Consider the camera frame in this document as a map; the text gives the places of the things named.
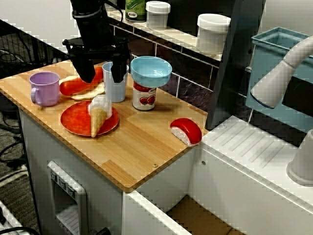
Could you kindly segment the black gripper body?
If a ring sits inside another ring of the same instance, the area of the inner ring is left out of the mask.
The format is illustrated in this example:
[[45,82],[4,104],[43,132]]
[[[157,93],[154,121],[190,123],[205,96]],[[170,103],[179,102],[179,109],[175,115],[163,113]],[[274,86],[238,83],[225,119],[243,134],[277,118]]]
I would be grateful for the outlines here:
[[131,52],[127,38],[114,36],[106,15],[72,15],[80,37],[65,39],[70,60],[129,60]]

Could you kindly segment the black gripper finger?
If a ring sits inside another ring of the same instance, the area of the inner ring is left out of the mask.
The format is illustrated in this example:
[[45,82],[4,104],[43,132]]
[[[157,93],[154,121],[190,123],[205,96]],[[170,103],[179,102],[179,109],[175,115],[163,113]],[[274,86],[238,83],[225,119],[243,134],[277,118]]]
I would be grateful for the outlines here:
[[91,83],[96,75],[93,62],[79,55],[73,55],[70,57],[72,64],[74,65],[79,77],[86,83]]
[[123,47],[116,47],[112,54],[111,73],[114,83],[120,83],[127,72],[127,60],[129,50]]

